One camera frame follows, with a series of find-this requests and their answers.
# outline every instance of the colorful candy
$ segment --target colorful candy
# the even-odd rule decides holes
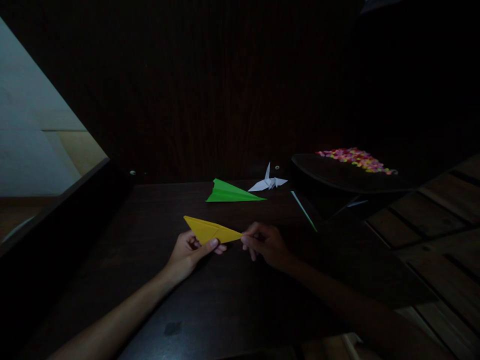
[[[387,175],[397,175],[399,173],[397,170],[391,170],[388,167],[384,167],[384,164],[374,158],[371,154],[359,150],[357,147],[339,148],[330,151],[316,151],[315,154],[318,154],[321,157],[338,160],[341,163],[356,165],[358,168],[364,169],[367,173],[385,173]]]

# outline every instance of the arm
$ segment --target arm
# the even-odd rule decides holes
[[[226,249],[225,245],[218,244],[217,239],[201,246],[192,231],[180,234],[170,260],[162,271],[100,320],[63,345],[49,359],[110,359],[160,300],[192,273],[201,258],[212,251],[222,254]]]
[[[395,311],[293,257],[276,227],[255,222],[243,234],[243,249],[250,249],[252,260],[259,253],[270,266],[301,282],[384,359],[453,359]]]

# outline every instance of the yellow paper airplane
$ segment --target yellow paper airplane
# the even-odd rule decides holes
[[[241,233],[213,222],[196,219],[190,216],[184,216],[183,218],[202,245],[208,243],[213,238],[217,238],[220,243],[223,244],[238,240],[242,237]]]

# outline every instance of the white origami crane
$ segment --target white origami crane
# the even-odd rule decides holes
[[[280,185],[285,184],[287,181],[288,180],[283,180],[276,177],[270,177],[270,163],[268,163],[268,167],[266,168],[265,179],[257,182],[248,191],[262,191],[267,188],[271,189],[273,187],[279,187]]]

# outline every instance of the forearm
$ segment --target forearm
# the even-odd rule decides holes
[[[99,321],[50,356],[58,359],[110,359],[176,283],[160,272]]]
[[[384,359],[449,359],[423,332],[385,305],[293,260],[285,273],[304,284]]]

